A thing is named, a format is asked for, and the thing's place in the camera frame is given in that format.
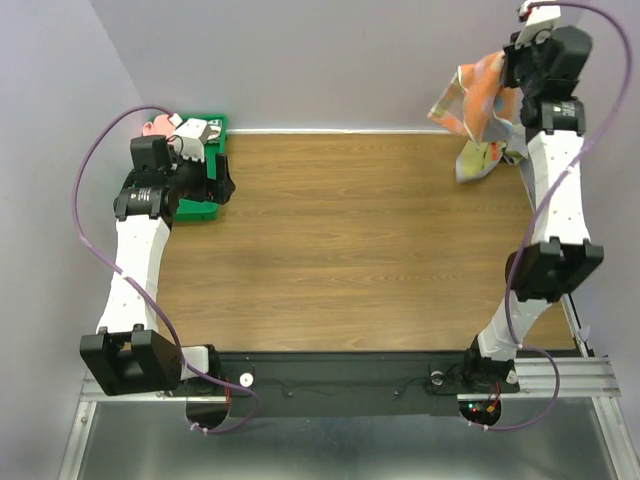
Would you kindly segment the orange polka dot towel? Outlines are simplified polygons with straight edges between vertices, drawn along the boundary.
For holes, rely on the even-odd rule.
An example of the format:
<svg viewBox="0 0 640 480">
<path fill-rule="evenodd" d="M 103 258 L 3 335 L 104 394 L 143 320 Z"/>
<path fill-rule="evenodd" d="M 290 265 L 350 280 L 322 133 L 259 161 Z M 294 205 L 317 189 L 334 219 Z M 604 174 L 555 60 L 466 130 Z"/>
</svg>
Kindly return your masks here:
<svg viewBox="0 0 640 480">
<path fill-rule="evenodd" d="M 517 165 L 528 157 L 525 129 L 516 122 L 518 94 L 501 83 L 504 52 L 457 67 L 428 118 L 466 139 L 455 161 L 459 183 L 486 177 L 502 161 Z"/>
</svg>

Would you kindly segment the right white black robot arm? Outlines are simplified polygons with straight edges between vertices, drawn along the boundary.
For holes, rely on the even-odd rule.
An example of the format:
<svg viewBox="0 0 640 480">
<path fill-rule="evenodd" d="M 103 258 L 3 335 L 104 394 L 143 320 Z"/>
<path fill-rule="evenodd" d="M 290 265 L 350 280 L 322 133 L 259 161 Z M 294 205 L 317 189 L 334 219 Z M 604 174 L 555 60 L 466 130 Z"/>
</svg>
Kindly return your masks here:
<svg viewBox="0 0 640 480">
<path fill-rule="evenodd" d="M 523 94 L 535 210 L 523 246 L 506 262 L 504 298 L 460 366 L 461 381 L 472 390 L 516 384 L 516 355 L 534 323 L 604 259 L 584 220 L 577 161 L 586 113 L 574 90 L 591 50 L 590 35 L 574 26 L 519 32 L 504 49 L 502 84 Z"/>
</svg>

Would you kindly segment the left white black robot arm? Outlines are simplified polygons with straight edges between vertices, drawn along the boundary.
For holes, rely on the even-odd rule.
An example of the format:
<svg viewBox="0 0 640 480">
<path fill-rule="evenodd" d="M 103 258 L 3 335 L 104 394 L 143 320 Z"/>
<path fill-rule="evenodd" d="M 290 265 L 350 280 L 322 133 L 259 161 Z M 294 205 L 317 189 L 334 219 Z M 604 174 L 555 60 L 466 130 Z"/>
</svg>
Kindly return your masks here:
<svg viewBox="0 0 640 480">
<path fill-rule="evenodd" d="M 235 191 L 228 160 L 216 154 L 217 178 L 208 175 L 209 134 L 175 132 L 131 140 L 133 168 L 113 202 L 117 251 L 104 312 L 80 355 L 108 396 L 169 391 L 188 382 L 215 392 L 223 371 L 211 345 L 183 347 L 158 331 L 157 284 L 163 252 L 179 203 L 227 203 Z"/>
</svg>

